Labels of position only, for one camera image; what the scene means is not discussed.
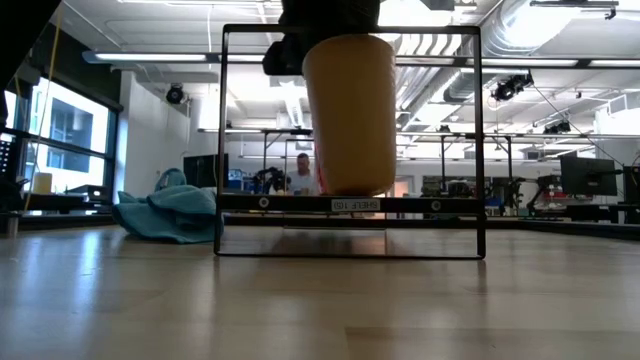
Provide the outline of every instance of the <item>label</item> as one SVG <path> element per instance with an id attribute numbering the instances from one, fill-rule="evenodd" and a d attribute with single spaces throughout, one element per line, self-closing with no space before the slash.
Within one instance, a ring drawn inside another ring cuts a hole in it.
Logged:
<path id="1" fill-rule="evenodd" d="M 336 199 L 331 200 L 331 211 L 380 211 L 379 199 Z"/>

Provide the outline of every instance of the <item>shelf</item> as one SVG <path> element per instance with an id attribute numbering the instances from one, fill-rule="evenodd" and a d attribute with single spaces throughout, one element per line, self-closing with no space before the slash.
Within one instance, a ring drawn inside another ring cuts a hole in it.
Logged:
<path id="1" fill-rule="evenodd" d="M 484 213 L 477 199 L 367 198 L 334 196 L 231 195 L 220 197 L 220 209 L 296 212 L 428 213 L 476 216 Z"/>

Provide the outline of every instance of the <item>tan cup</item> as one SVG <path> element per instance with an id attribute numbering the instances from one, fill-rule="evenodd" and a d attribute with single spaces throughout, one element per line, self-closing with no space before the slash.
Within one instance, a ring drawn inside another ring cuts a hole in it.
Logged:
<path id="1" fill-rule="evenodd" d="M 393 48 L 370 35 L 337 36 L 313 47 L 302 66 L 327 194 L 387 191 L 396 171 Z"/>

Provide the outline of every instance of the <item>teal towel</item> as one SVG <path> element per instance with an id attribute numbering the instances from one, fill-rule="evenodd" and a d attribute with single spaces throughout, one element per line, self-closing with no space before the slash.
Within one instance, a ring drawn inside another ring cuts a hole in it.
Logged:
<path id="1" fill-rule="evenodd" d="M 216 202 L 213 192 L 191 185 L 157 191 L 140 202 L 118 193 L 113 207 L 116 222 L 129 233 L 150 239 L 173 239 L 178 244 L 212 242 Z"/>

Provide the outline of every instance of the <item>yellow cable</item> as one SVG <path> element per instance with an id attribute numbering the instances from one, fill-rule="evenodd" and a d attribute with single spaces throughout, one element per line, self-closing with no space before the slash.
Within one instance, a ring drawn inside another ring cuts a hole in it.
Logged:
<path id="1" fill-rule="evenodd" d="M 24 211 L 27 211 L 29 208 L 29 202 L 31 201 L 31 192 L 33 191 L 33 179 L 36 175 L 36 166 L 38 163 L 38 151 L 40 150 L 40 139 L 42 137 L 42 125 L 44 124 L 44 114 L 47 113 L 47 104 L 49 103 L 49 88 L 51 87 L 51 81 L 53 80 L 53 69 L 56 65 L 56 54 L 58 50 L 58 38 L 60 37 L 60 23 L 62 22 L 62 9 L 63 7 L 58 8 L 58 18 L 56 20 L 56 33 L 53 38 L 53 49 L 51 49 L 51 63 L 49 64 L 49 82 L 47 83 L 47 90 L 45 91 L 44 97 L 44 108 L 42 111 L 43 118 L 40 119 L 40 128 L 38 130 L 38 138 L 36 139 L 36 151 L 35 151 L 35 159 L 33 171 L 31 172 L 31 179 L 29 181 L 29 193 L 27 194 L 27 200 L 24 203 Z"/>

